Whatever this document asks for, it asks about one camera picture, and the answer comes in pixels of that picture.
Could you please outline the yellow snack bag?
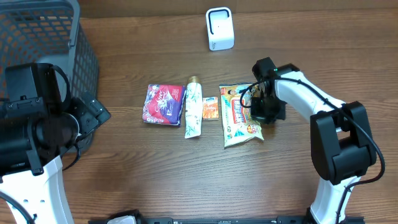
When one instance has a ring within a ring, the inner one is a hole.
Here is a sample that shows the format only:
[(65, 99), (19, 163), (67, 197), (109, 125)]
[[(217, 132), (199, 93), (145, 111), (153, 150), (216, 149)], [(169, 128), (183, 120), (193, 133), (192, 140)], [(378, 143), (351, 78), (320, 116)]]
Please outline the yellow snack bag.
[(264, 140), (261, 124), (251, 118), (251, 98), (257, 88), (245, 92), (241, 99), (241, 91), (249, 83), (220, 84), (221, 117), (223, 123), (224, 147), (242, 144), (254, 138)]

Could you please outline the orange small snack pack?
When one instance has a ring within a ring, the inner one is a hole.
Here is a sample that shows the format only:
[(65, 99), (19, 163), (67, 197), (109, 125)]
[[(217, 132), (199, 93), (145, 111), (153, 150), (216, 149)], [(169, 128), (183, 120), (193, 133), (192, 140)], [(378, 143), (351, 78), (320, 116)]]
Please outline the orange small snack pack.
[(216, 96), (203, 98), (203, 119), (213, 120), (219, 118), (218, 98)]

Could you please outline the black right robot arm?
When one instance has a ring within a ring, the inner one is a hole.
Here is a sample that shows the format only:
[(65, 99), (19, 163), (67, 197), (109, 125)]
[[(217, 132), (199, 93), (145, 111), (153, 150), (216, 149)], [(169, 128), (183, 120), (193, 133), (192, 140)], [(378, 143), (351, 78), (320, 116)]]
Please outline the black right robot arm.
[(292, 106), (310, 123), (313, 166), (320, 176), (315, 200), (300, 218), (279, 217), (278, 223), (364, 223), (362, 217), (345, 215), (349, 197), (368, 168), (382, 167), (370, 182), (385, 171), (381, 150), (374, 142), (365, 107), (358, 101), (345, 103), (307, 80), (289, 63), (276, 67), (267, 57), (252, 67), (259, 95), (251, 98), (251, 116), (262, 124), (284, 120), (285, 106)]

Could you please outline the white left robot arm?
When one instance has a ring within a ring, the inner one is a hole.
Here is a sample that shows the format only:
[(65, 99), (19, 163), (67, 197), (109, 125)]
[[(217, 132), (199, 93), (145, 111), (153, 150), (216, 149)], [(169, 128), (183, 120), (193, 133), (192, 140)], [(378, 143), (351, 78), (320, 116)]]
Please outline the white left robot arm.
[(73, 223), (63, 183), (63, 155), (110, 119), (89, 92), (62, 98), (51, 63), (5, 70), (8, 98), (1, 108), (1, 199), (17, 223)]

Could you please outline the white tube gold cap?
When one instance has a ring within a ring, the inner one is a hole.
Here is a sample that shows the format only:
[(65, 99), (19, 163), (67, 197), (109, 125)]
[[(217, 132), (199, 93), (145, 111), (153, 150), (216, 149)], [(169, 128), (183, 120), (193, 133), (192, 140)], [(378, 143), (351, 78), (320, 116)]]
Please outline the white tube gold cap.
[(202, 87), (197, 76), (188, 79), (185, 99), (185, 139), (201, 135), (203, 116)]

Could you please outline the purple red snack pack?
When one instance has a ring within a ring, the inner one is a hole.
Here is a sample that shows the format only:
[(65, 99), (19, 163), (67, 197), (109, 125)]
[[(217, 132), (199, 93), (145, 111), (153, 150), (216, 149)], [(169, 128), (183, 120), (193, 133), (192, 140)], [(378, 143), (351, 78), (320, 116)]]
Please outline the purple red snack pack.
[(180, 126), (186, 87), (148, 85), (142, 119), (146, 123)]

